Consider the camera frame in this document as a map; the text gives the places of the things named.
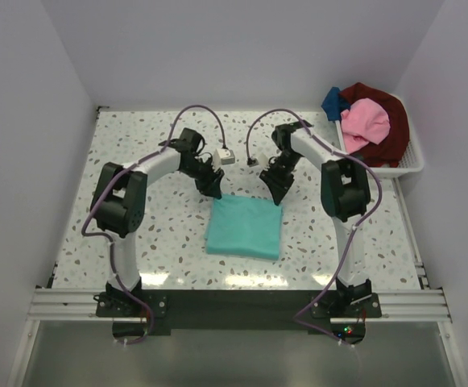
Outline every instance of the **speckled white tabletop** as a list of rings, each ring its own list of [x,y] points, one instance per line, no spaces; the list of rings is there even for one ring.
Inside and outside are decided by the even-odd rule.
[[[258,179],[260,167],[246,167],[246,130],[260,115],[256,111],[218,112],[226,142],[237,164],[226,166],[222,192],[270,198]],[[313,130],[338,146],[336,128],[322,112],[299,112]],[[58,256],[54,288],[103,288],[108,276],[108,255],[103,238],[84,239],[81,224],[104,163],[122,164],[156,150],[166,139],[174,111],[102,111],[85,165],[68,230]],[[276,154],[270,139],[275,125],[294,121],[286,114],[266,117],[251,136],[255,155]],[[205,151],[221,145],[214,118],[204,111],[185,114],[175,130],[199,131]],[[414,255],[408,242],[393,184],[383,180],[379,210],[366,224],[365,254],[374,289],[419,289]],[[372,197],[376,197],[371,181]],[[280,258],[277,261],[205,253],[204,233],[212,199],[202,197],[194,181],[180,173],[168,175],[148,188],[147,215],[138,230],[137,262],[144,288],[164,289],[320,289],[338,264],[332,220],[320,203],[320,173],[307,160],[296,167],[295,183],[282,202],[284,218]]]

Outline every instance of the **basket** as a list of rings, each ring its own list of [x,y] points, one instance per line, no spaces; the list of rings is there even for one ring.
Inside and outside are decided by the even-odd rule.
[[[394,94],[392,94],[392,96],[399,99],[402,102],[402,105],[404,104],[404,102],[399,97],[397,97]],[[409,118],[407,109],[405,109],[405,112],[408,115],[408,121],[409,121],[408,147],[405,150],[405,153],[402,156],[402,160],[399,162],[398,167],[396,168],[389,168],[389,167],[372,168],[372,170],[380,178],[385,179],[385,178],[400,177],[402,175],[405,175],[406,173],[419,172],[424,167],[424,158],[421,155],[420,143],[416,135],[416,130],[414,128],[414,125],[411,122],[411,119]],[[341,122],[336,121],[336,128],[338,129],[338,137],[339,137],[339,144],[340,144],[341,150],[345,151],[346,150],[345,143],[343,141],[343,135],[341,132]]]

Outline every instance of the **cloth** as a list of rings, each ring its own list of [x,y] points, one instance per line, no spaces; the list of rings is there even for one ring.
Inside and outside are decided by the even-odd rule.
[[[272,201],[223,195],[213,202],[205,250],[278,260],[281,225],[282,207]]]
[[[371,167],[380,167],[384,164],[397,167],[409,144],[409,122],[402,102],[388,93],[372,89],[360,82],[344,89],[340,95],[352,104],[359,99],[369,98],[387,112],[390,124],[389,135],[382,143],[368,144],[358,153]]]
[[[389,117],[377,102],[359,99],[350,110],[341,113],[345,148],[353,153],[369,143],[380,144],[389,134]]]
[[[350,109],[348,101],[339,96],[340,91],[338,87],[331,88],[321,104],[329,121],[341,121],[341,112]]]

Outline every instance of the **dark red cloth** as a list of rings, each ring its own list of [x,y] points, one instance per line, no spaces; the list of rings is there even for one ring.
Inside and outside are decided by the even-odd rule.
[[[371,167],[380,167],[383,164],[397,167],[409,144],[408,115],[402,102],[388,93],[372,89],[360,82],[344,89],[339,95],[350,104],[362,98],[369,98],[381,105],[387,112],[390,124],[389,135],[382,143],[378,145],[369,143],[358,153],[364,157],[364,162]]]

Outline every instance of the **table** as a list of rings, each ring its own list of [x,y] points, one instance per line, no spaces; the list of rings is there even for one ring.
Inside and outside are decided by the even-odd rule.
[[[246,130],[262,112],[218,112],[226,142],[237,163],[226,166],[222,192],[271,198],[258,178],[260,167],[246,166]],[[313,130],[338,146],[333,123],[321,111],[298,112]],[[85,171],[72,209],[68,230],[57,259],[53,288],[103,289],[108,277],[107,245],[103,238],[86,238],[81,225],[89,212],[93,191],[104,163],[122,164],[153,152],[166,139],[175,111],[102,111],[89,150]],[[266,117],[251,136],[255,156],[276,154],[271,141],[275,125],[294,121],[287,114]],[[190,111],[179,121],[200,132],[205,151],[220,147],[221,135],[213,116]],[[138,230],[138,266],[144,288],[158,289],[321,289],[338,264],[332,220],[320,202],[320,173],[307,160],[296,167],[295,183],[282,202],[284,208],[278,261],[205,253],[204,233],[212,199],[202,197],[194,181],[181,173],[168,175],[147,191],[147,214]],[[375,290],[419,289],[415,254],[410,244],[400,201],[392,180],[382,180],[383,202],[365,226],[367,270]],[[376,188],[370,182],[372,202]]]

